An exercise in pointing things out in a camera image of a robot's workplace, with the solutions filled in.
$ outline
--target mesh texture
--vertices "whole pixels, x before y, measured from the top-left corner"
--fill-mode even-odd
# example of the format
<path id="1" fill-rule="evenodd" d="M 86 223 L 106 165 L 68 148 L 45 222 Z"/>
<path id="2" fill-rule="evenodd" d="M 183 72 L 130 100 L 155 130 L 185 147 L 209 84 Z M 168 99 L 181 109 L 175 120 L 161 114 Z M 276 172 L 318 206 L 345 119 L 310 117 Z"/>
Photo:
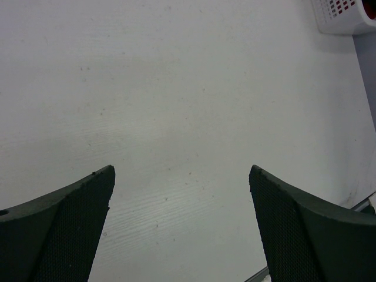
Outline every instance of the mesh texture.
<path id="1" fill-rule="evenodd" d="M 112 168 L 62 200 L 31 281 L 88 280 L 114 184 Z"/>
<path id="2" fill-rule="evenodd" d="M 273 282 L 324 282 L 295 202 L 258 170 L 250 187 Z"/>

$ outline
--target wood grain texture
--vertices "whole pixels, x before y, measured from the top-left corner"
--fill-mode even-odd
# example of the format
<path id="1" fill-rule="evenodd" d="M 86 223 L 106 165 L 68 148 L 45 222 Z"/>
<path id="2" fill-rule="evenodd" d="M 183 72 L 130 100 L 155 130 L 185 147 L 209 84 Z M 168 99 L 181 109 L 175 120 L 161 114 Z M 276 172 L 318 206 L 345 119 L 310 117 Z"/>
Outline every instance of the wood grain texture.
<path id="1" fill-rule="evenodd" d="M 244 281 L 258 164 L 352 206 L 376 135 L 351 37 L 309 1 L 2 1 L 0 209 L 107 164 L 91 281 Z"/>

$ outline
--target white plastic basket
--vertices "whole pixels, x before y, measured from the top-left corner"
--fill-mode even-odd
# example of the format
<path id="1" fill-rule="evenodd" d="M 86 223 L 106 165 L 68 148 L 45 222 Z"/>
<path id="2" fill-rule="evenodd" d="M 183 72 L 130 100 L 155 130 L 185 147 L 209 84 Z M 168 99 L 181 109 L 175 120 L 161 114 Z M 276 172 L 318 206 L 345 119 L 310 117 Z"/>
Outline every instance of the white plastic basket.
<path id="1" fill-rule="evenodd" d="M 376 31 L 376 21 L 364 11 L 362 0 L 312 0 L 322 33 L 361 34 Z"/>

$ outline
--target screw hole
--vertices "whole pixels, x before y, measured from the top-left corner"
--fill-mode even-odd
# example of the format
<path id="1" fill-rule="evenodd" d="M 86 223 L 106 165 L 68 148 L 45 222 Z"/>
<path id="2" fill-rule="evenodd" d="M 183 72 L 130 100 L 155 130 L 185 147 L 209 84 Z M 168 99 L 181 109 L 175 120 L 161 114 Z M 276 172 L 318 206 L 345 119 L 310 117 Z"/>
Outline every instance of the screw hole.
<path id="1" fill-rule="evenodd" d="M 8 213 L 9 213 L 9 211 L 7 211 L 7 210 L 0 210 L 0 216 L 4 216 Z"/>

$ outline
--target white floor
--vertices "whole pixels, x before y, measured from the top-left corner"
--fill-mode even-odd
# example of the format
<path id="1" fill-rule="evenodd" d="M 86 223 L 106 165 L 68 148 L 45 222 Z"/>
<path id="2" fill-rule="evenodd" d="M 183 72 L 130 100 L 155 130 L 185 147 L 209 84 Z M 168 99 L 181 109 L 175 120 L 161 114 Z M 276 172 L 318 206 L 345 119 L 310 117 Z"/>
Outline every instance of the white floor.
<path id="1" fill-rule="evenodd" d="M 308 0 L 0 3 L 0 209 L 113 164 L 92 282 L 242 282 L 251 165 L 350 207 L 375 141 L 353 40 Z"/>

